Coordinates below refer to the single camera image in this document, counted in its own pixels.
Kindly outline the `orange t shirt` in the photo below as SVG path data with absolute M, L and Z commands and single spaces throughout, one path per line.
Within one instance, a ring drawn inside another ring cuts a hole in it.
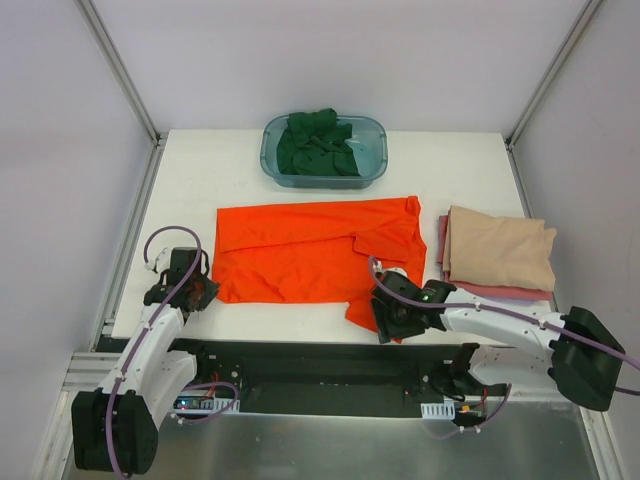
M 217 212 L 213 335 L 228 340 L 369 343 L 368 260 L 421 282 L 417 197 L 274 204 Z

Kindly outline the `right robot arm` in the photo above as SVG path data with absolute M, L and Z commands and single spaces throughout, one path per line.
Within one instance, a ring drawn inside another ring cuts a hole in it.
M 391 269 L 374 270 L 372 277 L 371 304 L 381 343 L 429 329 L 494 341 L 493 346 L 462 345 L 440 373 L 455 394 L 524 384 L 554 388 L 586 409 L 609 409 L 625 350 L 591 311 L 572 307 L 561 314 L 506 306 L 439 280 L 419 287 Z

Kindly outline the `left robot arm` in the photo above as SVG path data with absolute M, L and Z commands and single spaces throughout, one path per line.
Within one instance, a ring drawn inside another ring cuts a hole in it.
M 168 253 L 169 263 L 143 297 L 138 325 L 118 362 L 71 407 L 75 465 L 81 470 L 149 471 L 159 430 L 180 391 L 204 387 L 210 363 L 173 351 L 189 316 L 205 310 L 219 286 L 209 277 L 209 256 L 194 247 Z

